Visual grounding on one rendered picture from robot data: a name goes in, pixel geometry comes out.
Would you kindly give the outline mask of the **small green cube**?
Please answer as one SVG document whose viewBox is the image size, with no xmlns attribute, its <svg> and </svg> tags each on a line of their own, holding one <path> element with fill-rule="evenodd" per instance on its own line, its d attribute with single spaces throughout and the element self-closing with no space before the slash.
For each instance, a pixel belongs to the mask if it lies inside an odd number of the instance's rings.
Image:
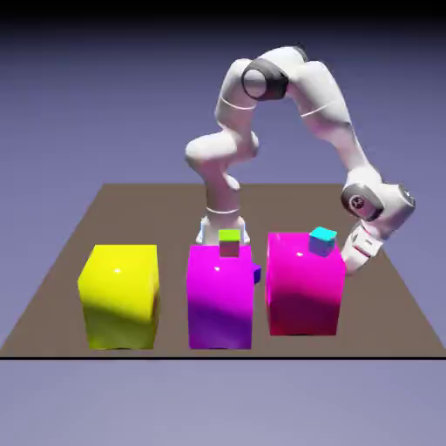
<svg viewBox="0 0 446 446">
<path fill-rule="evenodd" d="M 219 230 L 220 257 L 238 257 L 240 254 L 240 229 Z"/>
</svg>

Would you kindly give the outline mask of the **large yellow box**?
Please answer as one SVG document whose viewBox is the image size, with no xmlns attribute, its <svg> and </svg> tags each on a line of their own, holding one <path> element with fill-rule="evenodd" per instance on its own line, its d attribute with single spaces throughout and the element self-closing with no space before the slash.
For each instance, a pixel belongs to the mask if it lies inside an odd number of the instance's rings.
<svg viewBox="0 0 446 446">
<path fill-rule="evenodd" d="M 159 322 L 155 245 L 95 245 L 78 276 L 91 349 L 152 349 Z"/>
</svg>

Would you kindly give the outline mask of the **large pink box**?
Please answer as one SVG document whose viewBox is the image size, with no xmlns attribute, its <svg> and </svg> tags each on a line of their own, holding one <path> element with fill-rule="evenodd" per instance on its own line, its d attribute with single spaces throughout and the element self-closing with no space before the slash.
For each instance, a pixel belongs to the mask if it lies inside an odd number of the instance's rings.
<svg viewBox="0 0 446 446">
<path fill-rule="evenodd" d="M 267 237 L 265 302 L 272 336 L 337 332 L 345 264 L 337 242 L 327 257 L 311 253 L 311 232 L 274 232 Z"/>
</svg>

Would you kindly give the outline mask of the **small cyan cube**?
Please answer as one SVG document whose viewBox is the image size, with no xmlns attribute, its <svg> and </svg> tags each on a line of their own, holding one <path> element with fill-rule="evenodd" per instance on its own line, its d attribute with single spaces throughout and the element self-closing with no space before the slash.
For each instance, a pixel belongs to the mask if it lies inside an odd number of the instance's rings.
<svg viewBox="0 0 446 446">
<path fill-rule="evenodd" d="M 308 250 L 327 257 L 335 249 L 336 236 L 336 231 L 318 226 L 308 235 Z"/>
</svg>

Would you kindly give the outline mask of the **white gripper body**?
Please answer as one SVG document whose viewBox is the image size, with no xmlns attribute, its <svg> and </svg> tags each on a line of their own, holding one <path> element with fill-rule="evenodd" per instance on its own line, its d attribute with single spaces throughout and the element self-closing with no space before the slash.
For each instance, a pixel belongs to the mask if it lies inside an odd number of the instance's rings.
<svg viewBox="0 0 446 446">
<path fill-rule="evenodd" d="M 372 236 L 361 222 L 358 222 L 346 238 L 341 250 L 346 275 L 361 269 L 369 259 L 374 258 L 382 247 L 382 241 Z"/>
</svg>

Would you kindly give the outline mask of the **large magenta box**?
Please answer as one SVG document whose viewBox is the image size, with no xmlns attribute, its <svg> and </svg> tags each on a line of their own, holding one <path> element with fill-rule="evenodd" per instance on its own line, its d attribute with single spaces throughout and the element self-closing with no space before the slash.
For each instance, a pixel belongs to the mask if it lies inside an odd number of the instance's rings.
<svg viewBox="0 0 446 446">
<path fill-rule="evenodd" d="M 249 245 L 237 257 L 217 246 L 193 245 L 186 273 L 191 349 L 250 349 L 253 334 L 254 264 Z"/>
</svg>

